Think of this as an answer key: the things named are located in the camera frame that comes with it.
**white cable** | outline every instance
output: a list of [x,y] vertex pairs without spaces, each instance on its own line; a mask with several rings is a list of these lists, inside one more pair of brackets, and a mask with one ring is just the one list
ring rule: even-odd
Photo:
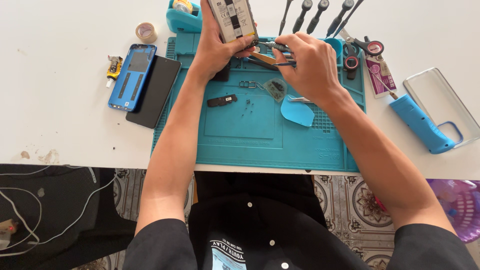
[[61,232],[60,234],[58,234],[58,235],[56,235],[56,236],[48,239],[47,241],[44,241],[44,242],[41,242],[41,243],[32,242],[32,241],[30,241],[30,242],[28,242],[28,243],[29,243],[29,244],[38,244],[38,245],[41,245],[41,244],[48,243],[48,242],[50,242],[51,240],[53,240],[53,239],[59,237],[60,235],[64,234],[70,227],[72,227],[75,223],[77,223],[77,221],[83,216],[83,214],[84,214],[84,212],[85,212],[85,208],[87,208],[88,201],[90,200],[90,198],[92,197],[92,195],[95,194],[95,192],[106,188],[108,185],[110,185],[110,184],[113,182],[113,180],[115,180],[115,178],[117,178],[117,169],[115,169],[115,176],[113,177],[113,179],[112,179],[108,184],[106,184],[105,186],[103,186],[103,187],[95,190],[94,192],[92,192],[92,193],[90,194],[90,196],[88,196],[87,202],[85,203],[84,209],[82,210],[82,213],[80,214],[80,216],[79,216],[72,224],[70,224],[67,228],[65,228],[65,230],[63,230],[63,232]]
[[92,174],[93,182],[96,183],[96,177],[95,177],[95,173],[93,172],[92,167],[88,167],[88,169],[90,170],[90,173]]
[[[30,232],[30,234],[25,237],[22,241],[14,244],[14,245],[11,245],[11,246],[8,246],[6,248],[3,248],[3,249],[0,249],[0,250],[5,250],[7,248],[11,248],[12,246],[16,246],[18,244],[20,244],[21,242],[25,241],[28,237],[30,237],[31,235],[33,235],[33,237],[35,237],[35,239],[37,241],[40,242],[40,239],[38,238],[38,236],[34,233],[34,231],[36,230],[36,228],[38,227],[38,225],[40,224],[40,220],[42,218],[42,204],[40,203],[40,200],[38,200],[38,198],[33,195],[33,193],[31,193],[30,191],[28,190],[24,190],[24,189],[21,189],[21,188],[16,188],[16,187],[0,187],[0,189],[16,189],[16,190],[22,190],[22,191],[26,191],[28,192],[29,194],[31,194],[38,202],[39,206],[40,206],[40,216],[38,217],[38,222],[35,226],[35,228],[33,229],[33,231],[30,229],[30,227],[28,227],[27,223],[25,222],[25,220],[23,219],[23,217],[18,213],[17,211],[17,207],[15,207],[15,204],[13,203],[12,200],[10,200],[3,192],[0,191],[0,195],[2,195],[5,199],[7,199],[7,201],[9,201],[11,204],[12,204],[12,207],[13,207],[13,211],[15,212],[15,214],[17,214],[18,218],[20,218],[20,220],[24,223],[24,226],[25,228]],[[15,253],[7,253],[7,254],[0,254],[0,257],[6,257],[6,256],[14,256],[14,255],[20,255],[20,254],[24,254],[24,253],[27,253],[28,251],[30,251],[30,249],[34,248],[36,245],[34,245],[33,247],[25,250],[25,251],[22,251],[22,252],[15,252]]]
[[[37,173],[37,172],[41,172],[41,171],[45,170],[45,169],[48,168],[48,167],[50,167],[50,166],[47,166],[47,167],[45,167],[45,168],[43,168],[43,169],[41,169],[41,170],[38,170],[38,171],[36,171],[36,172],[31,172],[31,173],[3,173],[3,174],[0,174],[0,176],[1,176],[1,175],[29,175],[29,174],[34,174],[34,173]],[[22,218],[22,216],[18,213],[18,211],[17,211],[17,209],[16,209],[15,204],[13,203],[13,201],[10,200],[7,196],[5,196],[5,194],[3,194],[3,193],[0,191],[0,195],[2,195],[5,199],[7,199],[7,200],[12,204],[13,210],[15,211],[15,214],[17,214],[17,216],[18,216],[18,217],[22,220],[22,222],[24,223],[25,228],[30,232],[30,234],[29,234],[25,239],[23,239],[22,241],[14,244],[14,245],[17,245],[17,244],[23,242],[24,240],[26,240],[26,239],[27,239],[28,237],[30,237],[31,235],[33,235],[33,236],[35,237],[35,239],[37,240],[37,242],[33,242],[33,241],[28,242],[28,244],[31,244],[31,245],[34,245],[34,246],[31,247],[31,248],[29,248],[29,249],[27,249],[27,250],[25,250],[25,251],[17,252],[17,253],[0,254],[0,257],[14,256],[14,255],[20,255],[20,254],[27,253],[28,251],[30,251],[32,248],[36,247],[37,245],[41,245],[41,244],[48,243],[48,242],[50,242],[52,239],[57,238],[57,237],[59,237],[60,235],[64,234],[70,227],[72,227],[75,223],[77,223],[77,221],[83,216],[83,214],[84,214],[84,212],[85,212],[85,209],[86,209],[86,207],[87,207],[87,205],[88,205],[88,202],[90,201],[90,198],[92,197],[92,195],[95,194],[95,192],[100,191],[100,190],[104,189],[105,187],[107,187],[108,185],[110,185],[110,184],[113,182],[113,180],[115,180],[115,178],[118,179],[118,176],[117,176],[117,175],[118,175],[118,171],[117,171],[117,169],[115,169],[115,176],[113,177],[113,179],[112,179],[108,184],[106,184],[105,186],[103,186],[103,187],[95,190],[94,192],[92,192],[92,193],[90,194],[90,196],[88,196],[87,202],[85,203],[84,209],[82,210],[82,213],[80,214],[80,216],[79,216],[72,224],[70,224],[65,230],[63,230],[62,233],[60,233],[60,234],[58,234],[58,235],[56,235],[56,236],[48,239],[47,241],[44,241],[44,242],[40,242],[40,239],[39,239],[38,236],[34,233],[34,231],[35,231],[35,229],[37,228],[38,224],[40,223],[40,219],[41,219],[41,217],[42,217],[42,204],[40,203],[40,200],[38,200],[38,198],[37,198],[35,195],[33,195],[30,191],[28,191],[28,190],[24,190],[24,189],[16,188],[16,187],[0,187],[0,189],[17,189],[17,190],[26,191],[26,192],[30,193],[30,194],[38,201],[38,203],[40,204],[40,217],[38,218],[38,223],[36,224],[35,228],[34,228],[33,231],[32,231],[32,230],[28,227],[28,225],[26,224],[26,222],[25,222],[25,220]],[[95,175],[94,175],[94,174],[92,174],[92,177],[93,177],[93,179],[94,179],[94,182],[96,182],[96,179],[95,179]]]
[[37,172],[41,172],[45,169],[47,169],[48,167],[50,167],[51,165],[48,165],[46,166],[45,168],[41,169],[41,170],[38,170],[36,172],[31,172],[31,173],[0,173],[0,176],[2,175],[30,175],[30,174],[34,174],[34,173],[37,173]]

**clear phone case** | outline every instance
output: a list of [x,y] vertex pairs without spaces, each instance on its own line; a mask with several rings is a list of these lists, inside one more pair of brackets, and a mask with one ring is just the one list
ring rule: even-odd
[[480,126],[437,68],[407,78],[403,85],[455,148],[480,138]]

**blue cup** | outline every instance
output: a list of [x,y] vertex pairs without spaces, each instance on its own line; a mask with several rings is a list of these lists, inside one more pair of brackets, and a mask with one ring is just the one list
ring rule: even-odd
[[343,48],[343,45],[342,45],[342,42],[336,38],[326,38],[324,39],[325,43],[328,43],[332,46],[332,48],[335,50],[336,52],[336,57],[340,57],[340,55],[342,55],[342,48]]

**blue phone back cover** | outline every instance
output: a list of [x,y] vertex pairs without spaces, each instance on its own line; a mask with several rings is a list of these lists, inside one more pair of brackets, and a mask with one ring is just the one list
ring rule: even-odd
[[[135,45],[146,46],[145,49],[132,49]],[[132,44],[128,55],[123,62],[122,69],[113,87],[112,95],[108,100],[108,106],[113,109],[132,111],[137,105],[138,98],[142,91],[145,79],[152,63],[153,55],[151,58],[147,57],[148,66],[145,72],[128,70],[130,62],[132,61],[135,52],[144,52],[147,56],[153,50],[153,55],[156,53],[155,45],[148,44]]]

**blue silicone repair mat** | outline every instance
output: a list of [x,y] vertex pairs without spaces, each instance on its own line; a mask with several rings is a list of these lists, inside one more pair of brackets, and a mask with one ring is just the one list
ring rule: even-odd
[[[166,57],[182,62],[182,70],[155,129],[152,149],[195,56],[199,38],[200,34],[178,34],[168,39]],[[273,37],[260,38],[262,42],[273,40]],[[260,50],[262,54],[272,54],[262,45]],[[357,70],[355,80],[348,80],[343,57],[337,60],[340,83],[365,111],[363,66]],[[280,72],[232,58],[229,81],[208,83],[200,115],[196,163],[358,172],[338,131],[320,108],[308,104],[315,118],[311,127],[305,127],[285,119],[280,112],[281,102],[277,103],[266,90],[239,87],[240,81],[264,84],[276,77],[283,79]],[[290,85],[287,93],[300,97]],[[237,102],[207,107],[208,99],[231,94],[237,96]]]

